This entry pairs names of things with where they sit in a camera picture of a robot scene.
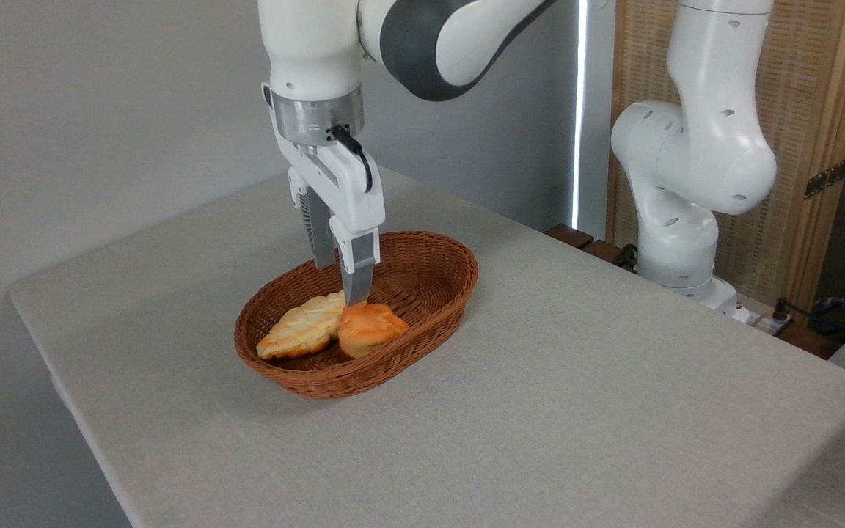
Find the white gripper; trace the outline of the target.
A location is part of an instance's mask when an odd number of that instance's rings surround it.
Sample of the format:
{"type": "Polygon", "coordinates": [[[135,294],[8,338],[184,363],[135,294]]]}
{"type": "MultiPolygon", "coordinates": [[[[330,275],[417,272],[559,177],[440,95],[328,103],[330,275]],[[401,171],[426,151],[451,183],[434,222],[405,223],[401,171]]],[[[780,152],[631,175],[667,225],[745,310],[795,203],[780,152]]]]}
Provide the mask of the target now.
{"type": "Polygon", "coordinates": [[[273,131],[290,164],[290,190],[315,267],[334,264],[334,236],[348,306],[368,301],[385,220],[378,165],[355,137],[361,127],[362,118],[352,111],[273,111],[273,131]]]}

